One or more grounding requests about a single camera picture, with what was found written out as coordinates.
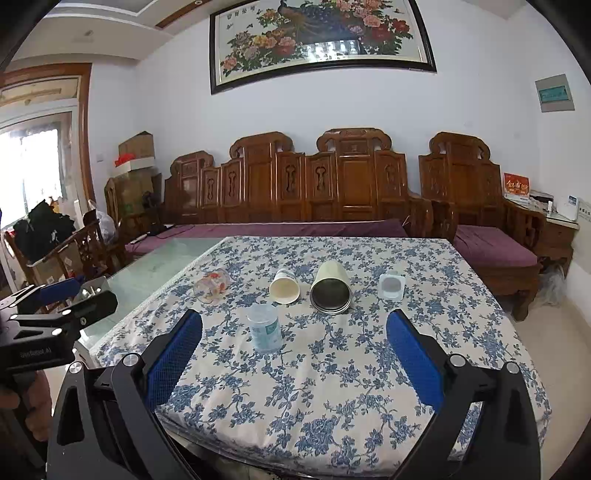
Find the person's left hand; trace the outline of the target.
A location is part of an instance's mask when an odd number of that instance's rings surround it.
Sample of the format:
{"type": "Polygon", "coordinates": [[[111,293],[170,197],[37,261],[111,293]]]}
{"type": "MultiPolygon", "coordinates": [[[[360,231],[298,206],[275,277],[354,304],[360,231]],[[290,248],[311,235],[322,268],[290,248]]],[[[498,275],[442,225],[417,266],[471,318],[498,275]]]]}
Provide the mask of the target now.
{"type": "Polygon", "coordinates": [[[44,371],[37,371],[34,382],[21,395],[1,388],[1,408],[15,410],[23,400],[27,416],[25,424],[33,437],[40,442],[47,441],[52,424],[52,399],[50,386],[44,371]]]}

